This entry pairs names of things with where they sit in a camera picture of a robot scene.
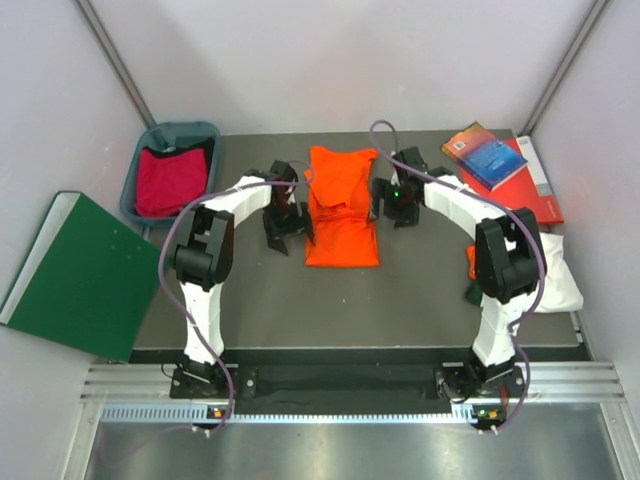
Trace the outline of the orange t-shirt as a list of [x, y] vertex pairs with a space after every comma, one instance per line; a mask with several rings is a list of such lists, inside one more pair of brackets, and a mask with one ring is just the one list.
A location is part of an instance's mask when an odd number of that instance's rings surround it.
[[305, 264], [321, 268], [380, 265], [376, 227], [369, 219], [374, 149], [334, 152], [310, 148], [309, 209], [315, 240], [306, 245]]

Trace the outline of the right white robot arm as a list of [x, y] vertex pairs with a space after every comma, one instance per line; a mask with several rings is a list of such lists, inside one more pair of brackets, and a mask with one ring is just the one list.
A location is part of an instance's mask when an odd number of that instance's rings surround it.
[[511, 210], [483, 198], [445, 169], [419, 175], [398, 168], [392, 180], [373, 180], [374, 217], [383, 215], [396, 226], [411, 226], [422, 206], [444, 215], [474, 242], [480, 326], [462, 378], [447, 385], [462, 403], [476, 394], [492, 394], [513, 371], [519, 325], [540, 300], [546, 259], [530, 209]]

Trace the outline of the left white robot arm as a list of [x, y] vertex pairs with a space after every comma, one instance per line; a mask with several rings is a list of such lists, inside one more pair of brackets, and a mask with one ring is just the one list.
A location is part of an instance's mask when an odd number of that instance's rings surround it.
[[165, 281], [161, 286], [187, 323], [184, 359], [173, 374], [173, 398], [215, 398], [230, 391], [231, 374], [222, 361], [221, 294], [234, 259], [235, 229], [262, 213], [267, 246], [284, 255], [285, 239], [304, 234], [315, 241], [309, 206], [295, 200], [303, 182], [288, 162], [276, 160], [269, 171], [247, 171], [231, 188], [188, 204], [170, 228], [159, 267], [168, 263], [182, 291], [179, 300]]

